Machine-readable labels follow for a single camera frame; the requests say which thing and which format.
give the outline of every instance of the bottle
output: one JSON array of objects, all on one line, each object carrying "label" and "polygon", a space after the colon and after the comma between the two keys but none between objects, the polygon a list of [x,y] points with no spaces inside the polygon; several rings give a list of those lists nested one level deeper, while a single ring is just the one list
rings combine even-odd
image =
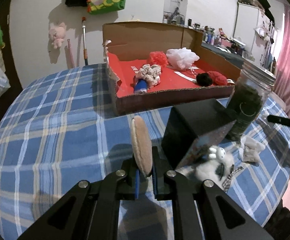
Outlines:
[{"label": "bottle", "polygon": [[247,59],[243,61],[240,76],[226,106],[227,110],[237,114],[236,123],[226,135],[232,141],[239,141],[258,117],[276,81],[276,77],[265,68]]},{"label": "bottle", "polygon": [[214,41],[215,41],[215,37],[214,37],[214,35],[212,35],[211,40],[210,40],[210,44],[213,45]]},{"label": "bottle", "polygon": [[208,32],[205,32],[205,42],[208,41]]},{"label": "bottle", "polygon": [[207,43],[210,43],[211,41],[211,33],[208,33],[208,36],[207,36]]}]

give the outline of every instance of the pink plush bear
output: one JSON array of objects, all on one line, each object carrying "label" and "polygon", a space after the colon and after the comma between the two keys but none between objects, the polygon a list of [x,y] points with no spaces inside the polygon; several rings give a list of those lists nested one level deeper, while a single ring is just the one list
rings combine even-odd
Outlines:
[{"label": "pink plush bear", "polygon": [[48,32],[50,39],[52,40],[52,45],[55,49],[60,48],[65,38],[66,25],[61,23],[58,26],[51,28]]}]

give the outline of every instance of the black pom pom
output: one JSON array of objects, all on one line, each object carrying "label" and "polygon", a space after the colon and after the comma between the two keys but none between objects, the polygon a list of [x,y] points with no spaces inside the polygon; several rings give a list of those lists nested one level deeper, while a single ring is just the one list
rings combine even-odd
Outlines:
[{"label": "black pom pom", "polygon": [[198,74],[196,76],[196,80],[198,85],[202,87],[208,87],[213,83],[213,80],[211,79],[208,73]]}]

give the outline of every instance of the blue plaid bedspread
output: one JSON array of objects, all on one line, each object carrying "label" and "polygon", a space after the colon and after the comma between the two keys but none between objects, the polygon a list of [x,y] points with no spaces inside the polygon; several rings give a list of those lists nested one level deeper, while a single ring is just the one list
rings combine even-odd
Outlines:
[{"label": "blue plaid bedspread", "polygon": [[[153,145],[160,145],[170,107],[141,115]],[[236,174],[228,195],[264,225],[290,177],[290,128],[270,128],[263,113],[286,116],[271,99],[246,133],[264,143],[258,166],[241,163],[236,143],[221,145],[235,157]],[[0,123],[0,234],[15,240],[82,179],[103,179],[132,156],[134,114],[112,111],[102,64],[66,70],[29,85]],[[170,201],[156,201],[152,182],[138,201],[122,201],[118,239],[174,239]]]}]

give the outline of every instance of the metal jar lid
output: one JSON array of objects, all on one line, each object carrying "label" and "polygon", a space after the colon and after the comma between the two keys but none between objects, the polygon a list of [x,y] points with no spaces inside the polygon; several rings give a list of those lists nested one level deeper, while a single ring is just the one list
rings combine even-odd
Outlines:
[{"label": "metal jar lid", "polygon": [[248,59],[243,59],[243,70],[253,75],[261,82],[268,84],[269,86],[275,85],[276,76],[265,68],[256,65],[254,62]]}]

